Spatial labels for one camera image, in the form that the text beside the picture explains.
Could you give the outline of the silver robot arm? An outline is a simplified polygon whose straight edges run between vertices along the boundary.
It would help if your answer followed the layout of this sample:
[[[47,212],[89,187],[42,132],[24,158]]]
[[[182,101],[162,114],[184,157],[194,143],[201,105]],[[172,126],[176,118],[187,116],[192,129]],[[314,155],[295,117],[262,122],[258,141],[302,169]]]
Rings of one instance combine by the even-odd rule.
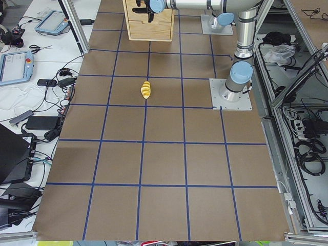
[[[219,30],[230,25],[234,20],[234,13],[212,11],[208,25],[212,30]]]
[[[262,1],[136,1],[137,6],[132,9],[137,14],[147,14],[148,22],[152,22],[155,14],[164,9],[208,9],[212,13],[236,13],[237,46],[234,56],[237,59],[248,59],[253,56],[254,36],[256,32],[258,8]]]

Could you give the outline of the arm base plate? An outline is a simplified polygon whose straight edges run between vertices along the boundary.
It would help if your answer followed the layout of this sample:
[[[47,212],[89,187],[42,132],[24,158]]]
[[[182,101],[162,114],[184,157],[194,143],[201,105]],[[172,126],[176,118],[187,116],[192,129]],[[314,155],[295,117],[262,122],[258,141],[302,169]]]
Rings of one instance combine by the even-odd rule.
[[[206,35],[233,35],[231,25],[233,20],[233,13],[221,13],[218,16],[202,14],[202,33]]]
[[[210,78],[209,82],[213,110],[252,111],[249,93],[244,94],[246,86],[235,93],[226,88],[226,79]]]

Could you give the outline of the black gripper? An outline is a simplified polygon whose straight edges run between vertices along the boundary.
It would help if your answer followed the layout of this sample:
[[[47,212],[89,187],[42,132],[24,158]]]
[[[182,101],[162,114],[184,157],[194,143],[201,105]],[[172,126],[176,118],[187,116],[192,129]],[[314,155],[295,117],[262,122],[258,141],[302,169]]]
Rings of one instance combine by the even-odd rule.
[[[137,0],[137,6],[138,7],[141,7],[141,6],[149,7],[150,1],[149,0]]]

